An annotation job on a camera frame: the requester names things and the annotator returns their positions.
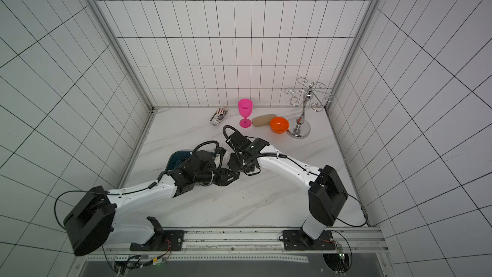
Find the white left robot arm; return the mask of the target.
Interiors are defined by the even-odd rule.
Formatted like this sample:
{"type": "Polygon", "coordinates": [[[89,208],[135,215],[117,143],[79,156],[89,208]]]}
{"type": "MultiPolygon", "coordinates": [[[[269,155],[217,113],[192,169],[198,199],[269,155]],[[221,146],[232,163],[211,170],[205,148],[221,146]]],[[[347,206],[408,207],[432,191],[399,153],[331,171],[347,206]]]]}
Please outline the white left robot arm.
{"type": "Polygon", "coordinates": [[[146,243],[156,222],[136,221],[143,207],[191,191],[196,183],[214,182],[226,150],[195,151],[175,169],[163,171],[150,182],[123,189],[97,186],[84,193],[68,213],[63,226],[76,256],[88,255],[106,244],[146,243]]]}

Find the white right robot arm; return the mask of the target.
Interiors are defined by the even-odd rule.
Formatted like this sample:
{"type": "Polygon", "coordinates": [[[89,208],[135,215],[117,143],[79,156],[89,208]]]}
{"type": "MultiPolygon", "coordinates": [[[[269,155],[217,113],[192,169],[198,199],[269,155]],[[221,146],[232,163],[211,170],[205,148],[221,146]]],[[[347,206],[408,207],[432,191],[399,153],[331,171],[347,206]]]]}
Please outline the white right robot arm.
{"type": "Polygon", "coordinates": [[[236,128],[222,129],[227,145],[233,150],[228,165],[232,171],[256,176],[263,170],[273,171],[297,184],[307,195],[309,214],[301,227],[303,236],[319,239],[326,228],[336,222],[348,200],[335,168],[316,168],[282,152],[262,138],[246,137],[236,128]]]}

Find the teal storage box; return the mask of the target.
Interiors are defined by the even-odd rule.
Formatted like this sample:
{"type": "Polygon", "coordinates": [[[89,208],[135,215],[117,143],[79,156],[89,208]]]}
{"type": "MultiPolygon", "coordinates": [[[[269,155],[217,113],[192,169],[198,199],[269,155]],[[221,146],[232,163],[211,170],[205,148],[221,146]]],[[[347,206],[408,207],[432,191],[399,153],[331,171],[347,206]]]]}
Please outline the teal storage box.
{"type": "Polygon", "coordinates": [[[185,160],[187,160],[191,156],[192,152],[187,150],[181,150],[173,153],[168,160],[165,170],[171,171],[176,169],[179,165],[181,165],[185,160]]]}

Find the cork oval block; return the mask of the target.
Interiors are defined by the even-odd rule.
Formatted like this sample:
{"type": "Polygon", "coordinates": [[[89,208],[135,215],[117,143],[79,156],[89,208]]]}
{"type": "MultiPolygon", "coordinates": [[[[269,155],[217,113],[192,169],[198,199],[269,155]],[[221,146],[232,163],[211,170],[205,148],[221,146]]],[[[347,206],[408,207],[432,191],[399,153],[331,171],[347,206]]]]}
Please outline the cork oval block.
{"type": "Polygon", "coordinates": [[[277,117],[277,115],[275,115],[275,114],[267,114],[267,115],[261,115],[261,116],[255,117],[252,120],[252,125],[254,127],[268,126],[270,124],[271,120],[273,120],[275,117],[277,117]]]}

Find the orange plastic bowl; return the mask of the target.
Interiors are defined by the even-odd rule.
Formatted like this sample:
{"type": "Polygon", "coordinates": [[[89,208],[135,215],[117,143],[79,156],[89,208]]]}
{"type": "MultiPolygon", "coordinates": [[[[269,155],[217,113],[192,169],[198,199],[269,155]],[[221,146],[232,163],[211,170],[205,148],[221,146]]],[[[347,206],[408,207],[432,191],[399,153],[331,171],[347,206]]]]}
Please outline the orange plastic bowl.
{"type": "Polygon", "coordinates": [[[288,131],[290,123],[283,117],[274,117],[270,120],[270,128],[276,134],[282,134],[288,131]]]}

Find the pink plastic wine glass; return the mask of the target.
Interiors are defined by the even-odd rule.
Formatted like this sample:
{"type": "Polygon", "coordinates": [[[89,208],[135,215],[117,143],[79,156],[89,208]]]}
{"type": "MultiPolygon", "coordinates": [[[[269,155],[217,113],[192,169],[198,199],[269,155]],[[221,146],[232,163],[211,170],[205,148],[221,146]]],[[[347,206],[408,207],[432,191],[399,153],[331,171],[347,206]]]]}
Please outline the pink plastic wine glass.
{"type": "Polygon", "coordinates": [[[252,114],[253,102],[249,99],[242,99],[238,102],[239,114],[242,116],[240,126],[242,128],[249,128],[252,125],[252,121],[249,116],[252,114]]]}

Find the chrome glass holder stand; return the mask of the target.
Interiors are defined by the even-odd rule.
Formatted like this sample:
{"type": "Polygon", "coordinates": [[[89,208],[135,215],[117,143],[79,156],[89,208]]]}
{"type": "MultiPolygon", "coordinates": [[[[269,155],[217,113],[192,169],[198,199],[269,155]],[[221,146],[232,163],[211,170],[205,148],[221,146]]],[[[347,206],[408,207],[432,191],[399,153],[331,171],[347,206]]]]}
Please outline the chrome glass holder stand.
{"type": "Polygon", "coordinates": [[[287,134],[295,139],[305,139],[311,133],[311,126],[306,120],[306,112],[310,108],[314,112],[326,111],[332,103],[332,88],[322,82],[310,82],[307,78],[298,77],[297,87],[288,87],[284,92],[291,96],[290,105],[301,109],[298,117],[288,119],[287,134]]]}

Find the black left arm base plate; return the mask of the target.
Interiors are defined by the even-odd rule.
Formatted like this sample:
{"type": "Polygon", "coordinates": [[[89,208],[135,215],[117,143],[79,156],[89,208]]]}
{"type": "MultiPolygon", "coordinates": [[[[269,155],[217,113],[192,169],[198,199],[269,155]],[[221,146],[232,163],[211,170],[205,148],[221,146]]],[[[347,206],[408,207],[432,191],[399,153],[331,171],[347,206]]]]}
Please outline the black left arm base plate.
{"type": "Polygon", "coordinates": [[[183,230],[165,230],[155,217],[147,217],[153,233],[142,244],[132,242],[130,251],[181,251],[184,241],[183,230]]]}

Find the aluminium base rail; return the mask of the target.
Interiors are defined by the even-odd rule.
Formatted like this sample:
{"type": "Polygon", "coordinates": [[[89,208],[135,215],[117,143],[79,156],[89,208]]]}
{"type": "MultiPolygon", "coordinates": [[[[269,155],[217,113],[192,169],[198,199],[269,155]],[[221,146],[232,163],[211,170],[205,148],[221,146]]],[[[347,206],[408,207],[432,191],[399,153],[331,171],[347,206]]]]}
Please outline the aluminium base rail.
{"type": "Polygon", "coordinates": [[[111,265],[158,265],[186,260],[286,260],[305,262],[307,255],[335,255],[347,259],[357,253],[388,253],[378,228],[328,228],[336,249],[333,251],[287,251],[279,240],[283,230],[297,228],[169,228],[183,230],[181,251],[130,251],[128,244],[114,244],[83,257],[83,260],[111,265]]]}

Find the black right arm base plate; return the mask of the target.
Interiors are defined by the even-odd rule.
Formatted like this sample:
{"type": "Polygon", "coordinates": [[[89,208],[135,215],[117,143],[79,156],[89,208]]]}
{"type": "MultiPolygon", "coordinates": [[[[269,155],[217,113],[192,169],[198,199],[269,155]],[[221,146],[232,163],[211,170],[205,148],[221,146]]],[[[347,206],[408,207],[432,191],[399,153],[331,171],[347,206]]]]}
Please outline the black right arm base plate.
{"type": "Polygon", "coordinates": [[[279,236],[287,251],[333,251],[336,243],[331,231],[324,230],[320,237],[313,239],[302,230],[283,230],[279,236]]]}

